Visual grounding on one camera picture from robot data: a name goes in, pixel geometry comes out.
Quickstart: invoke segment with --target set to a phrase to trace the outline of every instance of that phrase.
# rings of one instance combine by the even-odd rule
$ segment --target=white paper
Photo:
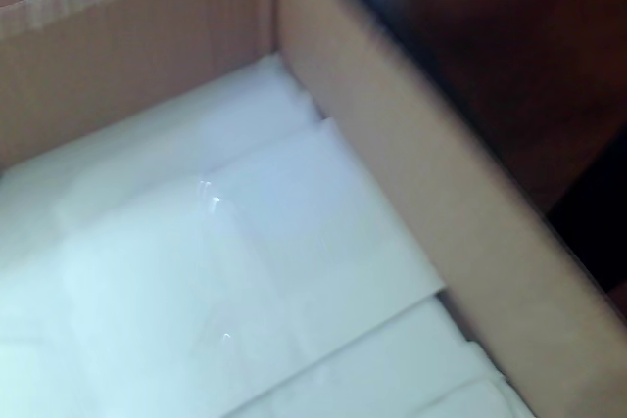
[[[115,416],[222,416],[442,288],[329,125],[146,192],[62,259]]]
[[[415,418],[517,418],[494,383],[478,381],[456,390],[432,406],[415,413]]]
[[[309,95],[266,58],[11,168],[0,179],[0,266],[152,185],[216,169],[317,120]]]
[[[419,411],[451,391],[494,377],[494,367],[431,298],[228,416],[421,416]]]

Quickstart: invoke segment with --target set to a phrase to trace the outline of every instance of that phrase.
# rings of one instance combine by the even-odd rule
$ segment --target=cardboard box wall
[[[28,0],[0,34],[5,166],[278,45],[538,416],[627,416],[620,320],[356,0]]]

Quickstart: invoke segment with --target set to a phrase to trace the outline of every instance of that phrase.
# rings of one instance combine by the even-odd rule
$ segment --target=dark wooden surface
[[[621,288],[627,282],[626,190],[627,127],[548,215],[561,239],[608,293],[618,289],[627,294],[627,286]]]
[[[627,121],[627,0],[373,0],[547,211]]]

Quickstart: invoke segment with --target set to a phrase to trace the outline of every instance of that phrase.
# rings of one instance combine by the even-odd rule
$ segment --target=cardboard box
[[[624,415],[621,320],[356,0],[27,0],[0,34],[4,166],[278,49],[538,416]]]

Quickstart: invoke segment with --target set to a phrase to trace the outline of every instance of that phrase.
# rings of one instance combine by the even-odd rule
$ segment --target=white packing material
[[[499,385],[483,379],[446,394],[412,418],[533,418]]]
[[[151,185],[204,174],[318,120],[271,57],[11,168],[0,179],[0,266]]]
[[[443,287],[330,122],[151,188],[56,264],[112,417],[222,416]]]
[[[42,251],[0,274],[3,418],[100,417],[75,357],[57,255]]]
[[[455,408],[467,400],[469,409],[495,412],[477,417],[533,418],[483,351],[431,298],[228,417],[474,417]]]

